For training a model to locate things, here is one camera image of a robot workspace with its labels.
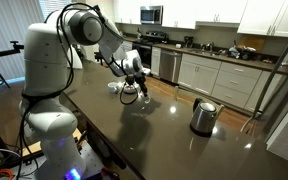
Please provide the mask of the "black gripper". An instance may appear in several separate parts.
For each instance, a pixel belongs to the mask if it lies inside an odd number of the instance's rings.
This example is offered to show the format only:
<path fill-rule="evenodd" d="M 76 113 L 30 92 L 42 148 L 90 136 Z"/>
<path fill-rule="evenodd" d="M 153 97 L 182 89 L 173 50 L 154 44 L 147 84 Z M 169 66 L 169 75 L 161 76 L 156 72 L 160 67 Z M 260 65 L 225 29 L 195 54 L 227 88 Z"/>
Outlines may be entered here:
<path fill-rule="evenodd" d="M 145 97 L 148 96 L 148 90 L 145 85 L 146 79 L 144 75 L 140 75 L 140 76 L 128 75 L 125 78 L 125 80 L 129 85 L 133 85 L 134 83 L 137 83 L 140 87 L 140 90 L 143 92 L 144 96 Z"/>

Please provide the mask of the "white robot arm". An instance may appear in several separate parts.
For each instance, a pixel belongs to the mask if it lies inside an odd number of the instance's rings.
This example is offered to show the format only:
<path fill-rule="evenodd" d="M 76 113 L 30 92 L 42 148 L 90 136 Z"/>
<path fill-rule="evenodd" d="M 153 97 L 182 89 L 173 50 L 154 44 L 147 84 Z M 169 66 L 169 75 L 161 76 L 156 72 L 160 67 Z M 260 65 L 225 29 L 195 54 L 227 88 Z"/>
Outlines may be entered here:
<path fill-rule="evenodd" d="M 68 5 L 55 15 L 53 23 L 28 27 L 24 44 L 25 86 L 20 111 L 23 120 L 41 142 L 46 161 L 34 173 L 37 180 L 80 180 L 86 162 L 73 138 L 77 118 L 59 102 L 69 86 L 67 64 L 71 46 L 99 46 L 105 62 L 117 76 L 132 75 L 146 92 L 145 74 L 135 50 L 117 60 L 113 54 L 123 42 L 118 29 L 97 6 L 81 9 Z"/>

